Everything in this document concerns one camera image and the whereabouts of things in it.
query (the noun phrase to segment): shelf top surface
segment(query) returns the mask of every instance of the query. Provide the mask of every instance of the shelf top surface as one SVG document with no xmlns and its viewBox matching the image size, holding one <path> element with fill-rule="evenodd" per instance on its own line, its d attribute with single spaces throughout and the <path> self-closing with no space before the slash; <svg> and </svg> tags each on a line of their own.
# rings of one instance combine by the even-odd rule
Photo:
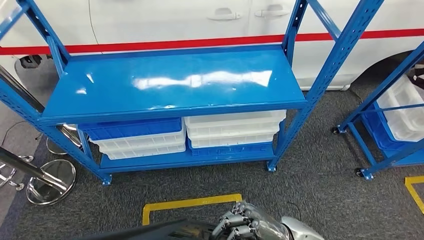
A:
<svg viewBox="0 0 424 240">
<path fill-rule="evenodd" d="M 280 45 L 74 56 L 43 118 L 305 102 Z"/>
</svg>

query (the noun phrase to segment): white car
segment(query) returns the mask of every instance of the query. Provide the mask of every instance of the white car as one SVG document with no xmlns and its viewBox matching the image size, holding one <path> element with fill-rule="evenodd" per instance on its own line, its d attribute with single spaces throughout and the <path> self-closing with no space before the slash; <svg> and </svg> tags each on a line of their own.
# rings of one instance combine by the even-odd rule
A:
<svg viewBox="0 0 424 240">
<path fill-rule="evenodd" d="M 283 39 L 295 0 L 35 0 L 71 54 L 147 51 Z M 340 29 L 359 0 L 320 0 Z M 0 17 L 16 6 L 3 0 Z M 329 90 L 346 90 L 373 64 L 415 49 L 424 40 L 424 0 L 385 0 L 335 76 Z M 293 70 L 308 90 L 334 41 L 308 8 L 294 50 Z M 15 62 L 35 68 L 47 44 L 23 16 L 0 41 L 0 64 L 15 78 Z"/>
</svg>

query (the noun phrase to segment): stacked crate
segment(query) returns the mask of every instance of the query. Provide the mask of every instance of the stacked crate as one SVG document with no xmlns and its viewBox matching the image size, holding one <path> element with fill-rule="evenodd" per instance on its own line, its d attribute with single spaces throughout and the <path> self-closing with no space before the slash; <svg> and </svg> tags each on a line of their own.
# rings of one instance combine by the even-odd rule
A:
<svg viewBox="0 0 424 240">
<path fill-rule="evenodd" d="M 271 145 L 286 110 L 184 117 L 194 156 L 263 151 Z"/>
<path fill-rule="evenodd" d="M 400 77 L 377 100 L 380 108 L 393 108 L 424 103 L 424 90 L 412 84 L 406 75 Z M 387 125 L 396 141 L 417 142 L 424 138 L 424 107 L 384 111 Z"/>
<path fill-rule="evenodd" d="M 186 150 L 186 127 L 180 117 L 79 124 L 110 160 Z"/>
</svg>

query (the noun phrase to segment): blue metal shelf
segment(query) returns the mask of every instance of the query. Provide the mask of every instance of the blue metal shelf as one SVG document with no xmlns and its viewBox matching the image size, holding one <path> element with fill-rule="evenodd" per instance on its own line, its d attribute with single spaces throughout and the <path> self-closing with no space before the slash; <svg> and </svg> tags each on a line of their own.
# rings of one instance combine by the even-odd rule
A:
<svg viewBox="0 0 424 240">
<path fill-rule="evenodd" d="M 349 128 L 353 136 L 358 141 L 359 146 L 371 165 L 368 168 L 358 169 L 357 174 L 364 176 L 366 180 L 373 179 L 373 174 L 387 168 L 424 164 L 424 138 L 417 142 L 395 141 L 391 132 L 388 132 L 390 129 L 389 126 L 387 126 L 387 122 L 372 122 L 372 124 L 370 124 L 370 121 L 386 121 L 384 116 L 381 115 L 380 117 L 372 117 L 377 113 L 380 114 L 379 112 L 424 107 L 423 103 L 379 109 L 376 103 L 377 99 L 388 88 L 390 88 L 406 71 L 411 69 L 423 58 L 424 41 L 413 52 L 411 52 L 411 54 L 409 54 L 405 60 L 399 64 L 399 66 L 397 66 L 397 68 L 363 101 L 363 103 L 361 103 L 357 109 L 355 109 L 334 129 L 334 133 L 344 134 L 347 132 L 347 128 Z M 374 159 L 373 154 L 370 152 L 364 140 L 355 128 L 354 124 L 358 121 L 363 123 L 373 140 L 379 146 L 384 155 L 384 159 L 382 161 L 377 162 Z"/>
<path fill-rule="evenodd" d="M 233 157 L 232 155 L 193 156 L 192 151 L 187 146 L 184 152 L 115 160 L 110 160 L 106 154 L 103 154 L 100 163 L 100 172 L 120 173 L 153 169 L 268 161 L 274 157 L 272 143 L 268 144 L 265 151 L 249 153 L 243 157 Z"/>
<path fill-rule="evenodd" d="M 0 100 L 47 135 L 94 175 L 111 184 L 111 173 L 267 160 L 273 172 L 345 62 L 383 0 L 361 0 L 342 31 L 316 0 L 296 0 L 282 44 L 195 48 L 70 56 L 34 0 L 0 23 L 0 39 L 25 13 L 47 42 L 60 77 L 46 108 L 0 68 Z M 292 72 L 295 38 L 308 2 L 335 44 L 310 91 L 303 95 Z M 81 151 L 57 128 L 83 124 L 196 115 L 298 109 L 276 148 L 243 157 L 193 157 L 185 152 L 93 160 L 84 133 Z"/>
<path fill-rule="evenodd" d="M 64 72 L 41 122 L 239 113 L 307 103 L 279 44 L 77 56 Z M 63 107 L 64 100 L 72 104 Z"/>
</svg>

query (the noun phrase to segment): car door handle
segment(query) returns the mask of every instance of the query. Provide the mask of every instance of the car door handle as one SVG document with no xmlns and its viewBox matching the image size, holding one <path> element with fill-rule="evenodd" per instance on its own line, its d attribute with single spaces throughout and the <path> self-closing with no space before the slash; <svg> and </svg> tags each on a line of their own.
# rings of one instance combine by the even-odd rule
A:
<svg viewBox="0 0 424 240">
<path fill-rule="evenodd" d="M 236 20 L 242 17 L 240 12 L 231 11 L 228 7 L 221 7 L 215 10 L 213 15 L 207 18 L 214 21 Z"/>
<path fill-rule="evenodd" d="M 289 14 L 288 10 L 259 10 L 254 13 L 258 18 L 280 17 Z"/>
</svg>

